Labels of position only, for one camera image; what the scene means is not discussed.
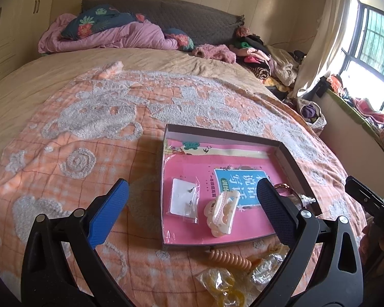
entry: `spiral pattern on blanket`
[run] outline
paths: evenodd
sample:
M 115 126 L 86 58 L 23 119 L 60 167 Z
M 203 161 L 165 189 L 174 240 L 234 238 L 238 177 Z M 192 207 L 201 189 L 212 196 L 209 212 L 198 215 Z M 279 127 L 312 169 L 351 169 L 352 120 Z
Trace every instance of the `spiral pattern on blanket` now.
M 85 178 L 91 173 L 97 159 L 87 148 L 78 148 L 71 152 L 67 161 L 60 164 L 61 172 L 73 179 Z

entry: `curtain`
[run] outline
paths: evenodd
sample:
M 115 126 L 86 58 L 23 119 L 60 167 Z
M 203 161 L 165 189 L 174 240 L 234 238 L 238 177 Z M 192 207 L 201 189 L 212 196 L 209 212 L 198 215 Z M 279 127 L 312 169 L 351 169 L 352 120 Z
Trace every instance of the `curtain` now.
M 314 42 L 299 67 L 290 98 L 309 92 L 320 77 L 330 74 L 330 65 L 341 49 L 351 0 L 326 0 Z

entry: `bed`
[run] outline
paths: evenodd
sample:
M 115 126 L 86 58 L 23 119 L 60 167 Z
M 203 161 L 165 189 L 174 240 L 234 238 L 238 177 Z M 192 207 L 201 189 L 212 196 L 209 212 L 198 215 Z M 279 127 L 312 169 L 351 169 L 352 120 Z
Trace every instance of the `bed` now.
M 106 243 L 97 247 L 111 275 L 145 306 L 212 304 L 195 280 L 207 265 L 192 250 L 162 249 L 159 154 L 166 123 L 284 142 L 323 218 L 344 214 L 356 237 L 361 235 L 364 213 L 344 192 L 340 162 L 297 113 L 241 66 L 152 49 L 58 53 L 0 81 L 0 277 L 18 298 L 35 216 L 55 218 L 85 208 L 124 178 L 130 199 Z M 248 257 L 276 243 L 272 236 L 225 250 Z M 78 286 L 89 292 L 68 246 L 65 253 Z M 304 290 L 317 255 L 318 250 L 297 292 Z

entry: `headboard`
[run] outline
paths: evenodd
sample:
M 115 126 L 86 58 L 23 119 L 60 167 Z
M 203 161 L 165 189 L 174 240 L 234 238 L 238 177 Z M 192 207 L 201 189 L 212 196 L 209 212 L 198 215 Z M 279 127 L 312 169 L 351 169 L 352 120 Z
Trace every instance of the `headboard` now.
M 81 11 L 99 4 L 111 4 L 120 12 L 144 14 L 162 29 L 178 28 L 195 45 L 229 44 L 244 15 L 235 16 L 214 8 L 180 0 L 82 0 Z

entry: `metal screw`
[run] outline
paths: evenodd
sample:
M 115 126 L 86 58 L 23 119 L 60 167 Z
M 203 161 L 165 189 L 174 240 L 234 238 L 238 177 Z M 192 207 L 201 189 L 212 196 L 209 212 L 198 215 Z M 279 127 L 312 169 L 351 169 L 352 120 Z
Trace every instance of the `metal screw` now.
M 312 213 L 309 210 L 301 210 L 300 214 L 304 218 L 310 218 L 312 216 Z
M 39 222 L 39 223 L 41 223 L 44 219 L 45 219 L 45 215 L 44 214 L 39 214 L 36 217 L 36 221 Z
M 348 223 L 348 219 L 345 216 L 340 216 L 339 217 L 339 221 L 341 221 L 343 224 L 347 224 Z
M 77 209 L 74 211 L 74 217 L 80 218 L 84 216 L 84 209 Z

